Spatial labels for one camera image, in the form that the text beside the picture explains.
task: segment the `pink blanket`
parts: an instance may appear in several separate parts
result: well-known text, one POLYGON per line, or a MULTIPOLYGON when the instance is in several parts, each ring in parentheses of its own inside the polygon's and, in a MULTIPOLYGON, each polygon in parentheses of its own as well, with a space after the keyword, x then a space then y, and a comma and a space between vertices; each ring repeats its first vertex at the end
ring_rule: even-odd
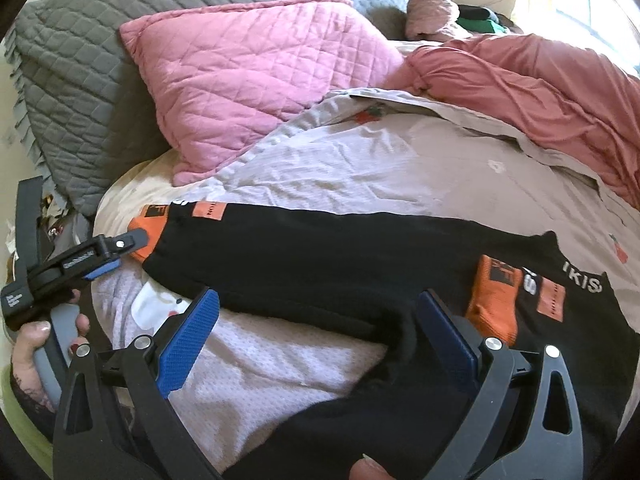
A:
POLYGON ((395 86, 401 54, 349 0, 172 10, 120 27, 180 151, 174 184, 202 180, 332 89, 395 86))
POLYGON ((567 153, 640 208, 640 80, 605 56, 539 36, 483 35, 407 58, 413 92, 496 117, 567 153))

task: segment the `orange cuff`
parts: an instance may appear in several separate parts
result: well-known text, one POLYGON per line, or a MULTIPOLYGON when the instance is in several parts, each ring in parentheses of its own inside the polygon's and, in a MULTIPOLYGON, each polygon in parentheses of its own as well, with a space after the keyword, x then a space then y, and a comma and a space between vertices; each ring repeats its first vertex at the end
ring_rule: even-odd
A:
POLYGON ((483 255, 465 317, 484 337, 512 346, 518 335, 516 296, 522 270, 483 255))
POLYGON ((149 237, 149 243, 146 246, 131 253, 131 256, 140 263, 143 263, 156 248, 166 225, 168 213, 169 206, 167 205, 145 205, 140 216, 136 216, 129 222, 129 231, 142 227, 149 237))

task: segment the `silver bolt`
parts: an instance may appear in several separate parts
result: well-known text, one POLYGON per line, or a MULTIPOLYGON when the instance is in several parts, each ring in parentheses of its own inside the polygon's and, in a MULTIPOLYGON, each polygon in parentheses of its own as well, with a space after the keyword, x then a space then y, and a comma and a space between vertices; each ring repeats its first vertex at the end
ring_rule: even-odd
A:
POLYGON ((553 346, 553 345, 545 346, 545 352, 549 357, 553 357, 553 358, 560 357, 560 351, 556 346, 553 346))
POLYGON ((138 350, 149 348, 151 346, 151 338, 148 335, 141 335, 133 342, 133 346, 135 346, 138 350))
POLYGON ((484 344, 489 350, 499 350, 502 348, 502 341, 495 337, 488 337, 484 340, 484 344))
POLYGON ((78 357, 84 357, 85 355, 89 355, 89 352, 91 351, 91 347, 85 343, 83 345, 80 345, 78 348, 76 348, 76 355, 78 357))

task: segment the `hand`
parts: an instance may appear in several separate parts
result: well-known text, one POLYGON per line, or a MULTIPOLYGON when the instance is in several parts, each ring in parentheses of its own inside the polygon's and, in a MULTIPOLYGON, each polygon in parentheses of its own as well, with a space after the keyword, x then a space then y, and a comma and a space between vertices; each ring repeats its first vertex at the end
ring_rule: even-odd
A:
MULTIPOLYGON (((79 297, 80 292, 74 290, 74 297, 70 303, 76 303, 79 297)), ((76 318, 76 328, 79 336, 73 340, 69 352, 71 352, 72 348, 75 349, 79 345, 88 342, 86 335, 89 333, 89 318, 84 314, 79 314, 76 318)), ((24 324, 15 340, 11 362, 14 366, 14 378, 20 389, 31 399, 53 412, 55 410, 42 387, 38 371, 33 362, 33 353, 44 345, 50 333, 51 325, 48 321, 34 321, 24 324)))
POLYGON ((385 469, 371 457, 364 455, 349 473, 349 480, 394 480, 385 469))

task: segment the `black lace cuff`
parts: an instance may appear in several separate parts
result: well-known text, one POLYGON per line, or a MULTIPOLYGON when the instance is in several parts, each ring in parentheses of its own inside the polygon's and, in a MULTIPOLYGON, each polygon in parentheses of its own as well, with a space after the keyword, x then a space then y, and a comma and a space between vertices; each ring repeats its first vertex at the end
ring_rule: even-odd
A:
POLYGON ((45 406, 31 399, 24 391, 20 389, 18 382, 14 377, 14 366, 11 366, 11 390, 18 404, 29 417, 33 425, 42 433, 49 442, 53 442, 53 428, 56 425, 56 414, 50 412, 45 406))

